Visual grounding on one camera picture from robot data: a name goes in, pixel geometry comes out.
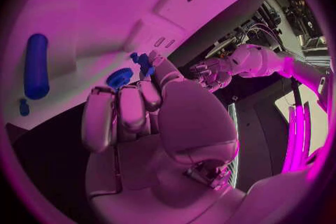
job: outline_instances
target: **magenta light strip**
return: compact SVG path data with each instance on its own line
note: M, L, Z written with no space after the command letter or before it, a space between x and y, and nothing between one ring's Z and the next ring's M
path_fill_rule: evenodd
M286 158L284 160L284 164L282 167L282 172L288 172L292 165L293 160L293 154L295 149L295 110L292 106L289 108L290 113L290 130L288 135L288 146L287 146L287 152L286 152Z
M305 120L304 110L302 105L298 105L295 108L296 114L296 135L295 135L295 147L293 154L293 161L290 170L296 171L301 166L302 152L305 139Z
M310 120L310 109L309 103L304 104L304 120L305 120L305 142L304 142L304 151L302 153L302 165L306 162L309 156L310 149L310 137L311 137L311 120Z

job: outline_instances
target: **blue object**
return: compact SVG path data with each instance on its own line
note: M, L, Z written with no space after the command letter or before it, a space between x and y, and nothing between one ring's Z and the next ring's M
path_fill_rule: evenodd
M28 39L24 86L25 95L33 100L43 98L49 92L48 70L46 64L47 38L42 34Z
M154 74L155 67L152 66L148 60L147 54L143 53L140 56L136 52L133 52L130 57L134 63L140 64L141 73L145 76L151 76Z
M106 84L115 90L127 85L130 78L133 76L133 71L130 68L123 68L112 73L106 80Z
M27 104L27 100L22 98L20 99L20 115L21 116L28 116L29 115L29 106Z

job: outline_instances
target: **machinery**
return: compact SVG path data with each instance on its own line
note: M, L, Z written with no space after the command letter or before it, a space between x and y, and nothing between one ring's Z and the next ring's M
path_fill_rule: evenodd
M39 223L309 220L336 167L334 6L280 1L7 1L0 159L11 197ZM314 39L331 59L318 67L302 52ZM295 103L272 129L273 110L245 108L266 108L248 100L277 74ZM328 117L313 153L298 84Z

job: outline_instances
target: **small blue part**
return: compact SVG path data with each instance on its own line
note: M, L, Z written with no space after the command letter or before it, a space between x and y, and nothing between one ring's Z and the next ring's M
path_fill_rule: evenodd
M154 74L155 67L150 64L147 54L143 53L138 56L136 52L133 52L130 57L134 63L140 64L140 71L145 77Z
M28 116L29 115L29 105L27 104L27 100L22 98L20 99L20 115Z
M106 84L116 91L124 85L127 85L130 78L133 76L133 71L130 68L122 68L112 73L106 80Z
M49 92L46 51L48 40L42 34L29 37L26 50L24 73L25 95L33 100L46 96Z

